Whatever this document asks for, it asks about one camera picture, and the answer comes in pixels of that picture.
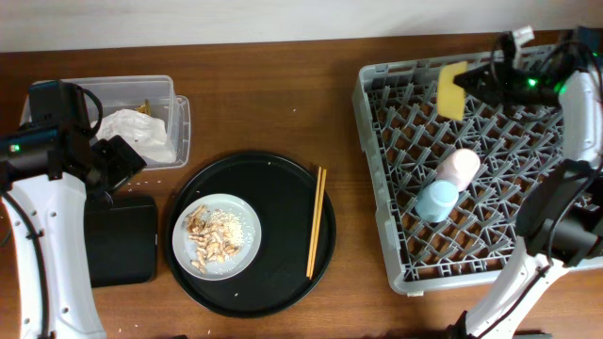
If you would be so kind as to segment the yellow bowl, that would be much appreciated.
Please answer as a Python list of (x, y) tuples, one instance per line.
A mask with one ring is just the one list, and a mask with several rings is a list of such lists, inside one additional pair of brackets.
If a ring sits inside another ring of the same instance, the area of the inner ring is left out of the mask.
[(464, 118), (464, 89), (454, 84), (454, 78), (466, 71), (466, 61), (449, 64), (440, 71), (436, 91), (436, 110), (439, 116), (453, 121)]

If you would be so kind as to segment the white napkin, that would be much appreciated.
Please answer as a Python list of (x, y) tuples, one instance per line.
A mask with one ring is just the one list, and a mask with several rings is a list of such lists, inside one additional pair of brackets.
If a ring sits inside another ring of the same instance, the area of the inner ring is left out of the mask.
[(133, 109), (121, 109), (103, 118), (98, 139), (120, 136), (140, 156), (157, 163), (176, 160), (176, 151), (168, 138), (165, 122)]

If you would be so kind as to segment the gold foil wrapper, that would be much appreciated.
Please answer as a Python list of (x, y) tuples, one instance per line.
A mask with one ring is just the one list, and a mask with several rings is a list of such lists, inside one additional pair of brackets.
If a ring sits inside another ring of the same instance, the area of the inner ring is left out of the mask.
[(150, 101), (148, 99), (144, 100), (144, 104), (140, 105), (136, 108), (136, 111), (138, 113), (150, 116), (151, 115), (151, 105), (150, 105)]

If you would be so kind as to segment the pink cup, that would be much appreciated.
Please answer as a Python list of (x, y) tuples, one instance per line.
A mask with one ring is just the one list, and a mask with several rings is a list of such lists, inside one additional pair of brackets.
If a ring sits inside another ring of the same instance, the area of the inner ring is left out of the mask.
[(459, 149), (438, 165), (435, 180), (449, 182), (461, 192), (471, 184), (480, 166), (481, 160), (474, 151)]

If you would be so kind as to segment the grey plate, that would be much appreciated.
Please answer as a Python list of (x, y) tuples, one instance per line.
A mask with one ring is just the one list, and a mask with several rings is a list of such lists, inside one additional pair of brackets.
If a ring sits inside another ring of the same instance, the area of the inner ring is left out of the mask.
[[(195, 258), (195, 244), (187, 238), (185, 217), (200, 205), (210, 210), (221, 209), (240, 218), (244, 235), (244, 247), (233, 260), (223, 264), (210, 263), (207, 272), (201, 273), (190, 261)], [(221, 281), (233, 278), (251, 264), (261, 245), (261, 223), (252, 207), (239, 197), (228, 194), (212, 194), (197, 199), (186, 206), (174, 224), (171, 236), (172, 252), (178, 265), (188, 274), (204, 281)]]

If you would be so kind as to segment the food scraps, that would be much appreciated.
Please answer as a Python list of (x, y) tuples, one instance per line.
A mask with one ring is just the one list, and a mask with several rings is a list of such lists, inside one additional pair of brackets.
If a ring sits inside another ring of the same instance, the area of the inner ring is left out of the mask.
[(205, 204), (185, 217), (187, 238), (195, 244), (195, 258), (190, 263), (201, 273), (210, 263), (231, 261), (244, 247), (240, 218), (221, 209), (210, 210)]

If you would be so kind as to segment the blue cup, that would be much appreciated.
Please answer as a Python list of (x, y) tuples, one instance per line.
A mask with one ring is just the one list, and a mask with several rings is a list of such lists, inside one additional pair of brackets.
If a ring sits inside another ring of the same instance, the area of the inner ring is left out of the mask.
[(417, 196), (415, 210), (427, 222), (441, 222), (451, 213), (459, 198), (457, 187), (448, 181), (434, 181)]

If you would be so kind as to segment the wooden chopstick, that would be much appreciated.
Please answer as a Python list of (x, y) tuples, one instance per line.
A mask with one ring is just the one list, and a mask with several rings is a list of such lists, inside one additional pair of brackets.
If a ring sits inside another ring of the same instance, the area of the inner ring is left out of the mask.
[(314, 263), (313, 263), (313, 271), (312, 271), (312, 278), (314, 275), (314, 270), (315, 270), (315, 261), (316, 261), (316, 257), (317, 257), (317, 251), (318, 251), (318, 238), (319, 238), (319, 230), (320, 230), (320, 222), (321, 222), (321, 213), (322, 213), (322, 206), (323, 206), (323, 200), (324, 200), (324, 191), (325, 191), (325, 185), (326, 185), (326, 176), (327, 176), (327, 170), (325, 168), (322, 168), (322, 178), (321, 178), (321, 189), (320, 189), (320, 200), (319, 200), (319, 208), (318, 208), (318, 228), (317, 228), (317, 238), (315, 239), (316, 241), (316, 255), (315, 255), (315, 259), (314, 259)]
[(306, 268), (306, 278), (308, 280), (312, 279), (312, 271), (313, 271), (313, 263), (316, 255), (316, 241), (317, 238), (317, 224), (318, 224), (318, 208), (319, 208), (319, 200), (320, 200), (320, 189), (321, 189), (321, 178), (322, 178), (322, 167), (318, 167), (318, 176), (317, 176), (317, 186), (316, 186), (316, 194), (315, 194), (315, 203), (313, 210), (313, 219), (312, 219), (312, 228), (310, 235), (310, 244), (307, 258), (307, 268)]

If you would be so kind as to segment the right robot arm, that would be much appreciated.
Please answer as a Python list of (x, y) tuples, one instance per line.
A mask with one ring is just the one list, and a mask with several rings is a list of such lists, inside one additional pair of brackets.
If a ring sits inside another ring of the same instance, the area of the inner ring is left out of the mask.
[(602, 254), (602, 211), (580, 211), (590, 194), (602, 203), (602, 71), (599, 55), (572, 33), (536, 66), (521, 65), (527, 26), (506, 31), (493, 48), (501, 60), (470, 71), (444, 67), (439, 87), (456, 87), (504, 109), (542, 105), (562, 112), (563, 161), (522, 201), (511, 259), (487, 296), (446, 329), (447, 338), (511, 338), (555, 281)]

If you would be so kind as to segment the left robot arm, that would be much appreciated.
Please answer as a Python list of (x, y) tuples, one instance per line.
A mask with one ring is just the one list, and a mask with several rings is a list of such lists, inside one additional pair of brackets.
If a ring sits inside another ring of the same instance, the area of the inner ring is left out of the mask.
[(1, 202), (16, 250), (23, 338), (104, 338), (84, 235), (89, 196), (106, 196), (146, 165), (126, 141), (96, 137), (88, 89), (61, 80), (29, 89), (30, 119), (1, 138)]

